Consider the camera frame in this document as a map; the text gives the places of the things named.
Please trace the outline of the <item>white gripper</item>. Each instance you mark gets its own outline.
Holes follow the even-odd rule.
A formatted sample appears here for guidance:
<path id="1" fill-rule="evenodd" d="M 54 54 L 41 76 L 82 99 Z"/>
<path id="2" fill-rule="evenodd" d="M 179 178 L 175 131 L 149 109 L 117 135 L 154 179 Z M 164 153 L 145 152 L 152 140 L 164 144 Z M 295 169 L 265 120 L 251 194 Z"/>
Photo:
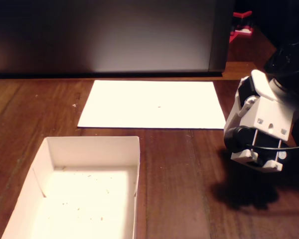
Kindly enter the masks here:
<path id="1" fill-rule="evenodd" d="M 239 125 L 278 139 L 288 139 L 297 105 L 286 89 L 260 70 L 241 80 L 224 131 Z"/>

